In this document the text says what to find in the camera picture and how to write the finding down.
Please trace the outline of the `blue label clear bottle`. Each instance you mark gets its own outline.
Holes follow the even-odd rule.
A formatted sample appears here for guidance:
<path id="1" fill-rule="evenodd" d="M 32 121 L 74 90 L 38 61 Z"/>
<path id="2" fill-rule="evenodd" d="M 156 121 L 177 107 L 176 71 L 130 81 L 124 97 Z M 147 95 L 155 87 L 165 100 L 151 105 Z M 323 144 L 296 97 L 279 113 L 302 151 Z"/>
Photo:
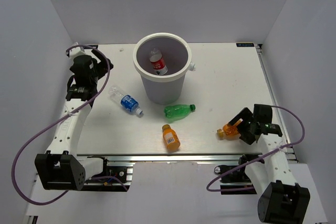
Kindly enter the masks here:
<path id="1" fill-rule="evenodd" d="M 113 85 L 109 89 L 109 98 L 129 114 L 134 114 L 138 117 L 143 115 L 143 110 L 140 108 L 138 101 L 117 85 Z"/>

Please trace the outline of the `red label clear bottle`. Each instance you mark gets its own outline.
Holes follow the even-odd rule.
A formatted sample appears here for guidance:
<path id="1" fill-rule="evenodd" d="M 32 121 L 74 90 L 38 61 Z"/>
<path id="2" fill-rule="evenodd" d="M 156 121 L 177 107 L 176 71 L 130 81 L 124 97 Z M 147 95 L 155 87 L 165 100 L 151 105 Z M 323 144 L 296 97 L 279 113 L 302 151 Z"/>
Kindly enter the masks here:
<path id="1" fill-rule="evenodd" d="M 150 51 L 149 60 L 150 60 L 150 63 L 152 65 L 153 69 L 154 69 L 154 72 L 157 75 L 163 76 L 163 75 L 167 74 L 168 69 L 167 69 L 165 61 L 163 59 L 162 53 L 159 49 L 153 48 Z"/>

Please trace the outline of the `green plastic bottle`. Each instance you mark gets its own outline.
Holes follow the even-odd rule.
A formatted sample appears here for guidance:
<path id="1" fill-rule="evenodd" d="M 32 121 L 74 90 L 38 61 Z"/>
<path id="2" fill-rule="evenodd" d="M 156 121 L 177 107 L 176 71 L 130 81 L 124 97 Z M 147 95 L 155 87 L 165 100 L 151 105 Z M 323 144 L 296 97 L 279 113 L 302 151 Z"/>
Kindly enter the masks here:
<path id="1" fill-rule="evenodd" d="M 177 104 L 170 105 L 164 108 L 164 115 L 168 121 L 178 121 L 189 116 L 196 110 L 194 104 Z"/>

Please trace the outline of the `orange bottle with barcode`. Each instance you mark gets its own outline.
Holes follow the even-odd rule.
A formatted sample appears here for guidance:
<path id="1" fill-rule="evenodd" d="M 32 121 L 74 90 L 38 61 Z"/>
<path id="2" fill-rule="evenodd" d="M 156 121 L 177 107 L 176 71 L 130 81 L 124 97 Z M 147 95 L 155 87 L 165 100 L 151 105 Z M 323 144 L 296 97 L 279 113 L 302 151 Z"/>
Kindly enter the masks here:
<path id="1" fill-rule="evenodd" d="M 170 127 L 170 125 L 165 124 L 162 126 L 162 136 L 165 147 L 169 153 L 176 152 L 180 148 L 181 142 L 177 133 Z"/>

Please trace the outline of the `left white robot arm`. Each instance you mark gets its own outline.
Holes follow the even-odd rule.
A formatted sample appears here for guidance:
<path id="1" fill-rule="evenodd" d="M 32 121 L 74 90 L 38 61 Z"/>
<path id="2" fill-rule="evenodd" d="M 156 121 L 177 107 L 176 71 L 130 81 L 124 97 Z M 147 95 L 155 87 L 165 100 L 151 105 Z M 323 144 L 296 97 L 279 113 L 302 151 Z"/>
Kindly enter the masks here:
<path id="1" fill-rule="evenodd" d="M 109 74 L 113 64 L 97 48 L 91 48 L 91 54 L 82 47 L 72 48 L 68 56 L 73 64 L 63 110 L 66 119 L 57 124 L 46 152 L 35 158 L 37 173 L 46 190 L 82 190 L 92 177 L 104 182 L 111 175 L 103 157 L 79 157 L 77 149 L 85 120 L 100 94 L 98 81 Z"/>

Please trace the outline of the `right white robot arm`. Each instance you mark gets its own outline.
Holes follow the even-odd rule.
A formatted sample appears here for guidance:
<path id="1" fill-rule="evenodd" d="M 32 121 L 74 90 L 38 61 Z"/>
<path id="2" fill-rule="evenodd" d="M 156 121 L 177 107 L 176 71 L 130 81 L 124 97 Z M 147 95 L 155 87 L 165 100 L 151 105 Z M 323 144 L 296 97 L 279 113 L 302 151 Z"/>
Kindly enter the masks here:
<path id="1" fill-rule="evenodd" d="M 262 158 L 237 168 L 238 177 L 251 181 L 259 196 L 257 212 L 263 223 L 303 223 L 310 201 L 307 188 L 295 179 L 282 145 L 282 131 L 272 123 L 272 107 L 255 104 L 254 110 L 243 108 L 228 123 L 236 125 L 240 139 L 256 143 Z"/>

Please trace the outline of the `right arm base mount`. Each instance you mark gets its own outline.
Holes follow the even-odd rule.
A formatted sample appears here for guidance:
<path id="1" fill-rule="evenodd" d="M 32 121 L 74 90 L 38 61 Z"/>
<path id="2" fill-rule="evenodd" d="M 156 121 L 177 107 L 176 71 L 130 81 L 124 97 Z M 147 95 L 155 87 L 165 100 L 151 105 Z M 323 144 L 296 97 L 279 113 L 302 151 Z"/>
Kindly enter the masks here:
<path id="1" fill-rule="evenodd" d="M 214 173 L 216 175 L 221 175 L 230 169 L 235 168 L 238 165 L 247 163 L 255 158 L 258 158 L 258 155 L 244 154 L 239 158 L 237 165 L 218 165 L 214 168 Z M 220 188 L 221 189 L 233 189 L 233 188 L 248 188 L 249 190 L 241 191 L 222 191 L 222 195 L 256 195 L 256 191 L 251 183 L 249 177 L 245 174 L 245 167 L 238 169 L 231 174 L 226 175 L 220 179 Z"/>

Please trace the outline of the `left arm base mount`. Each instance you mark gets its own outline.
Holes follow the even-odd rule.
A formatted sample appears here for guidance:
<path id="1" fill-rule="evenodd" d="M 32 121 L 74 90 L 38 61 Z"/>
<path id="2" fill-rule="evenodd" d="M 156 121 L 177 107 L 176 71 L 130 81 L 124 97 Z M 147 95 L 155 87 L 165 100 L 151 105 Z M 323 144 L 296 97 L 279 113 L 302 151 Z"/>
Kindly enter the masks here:
<path id="1" fill-rule="evenodd" d="M 132 162 L 103 158 L 103 171 L 84 182 L 82 191 L 126 192 L 133 175 Z"/>

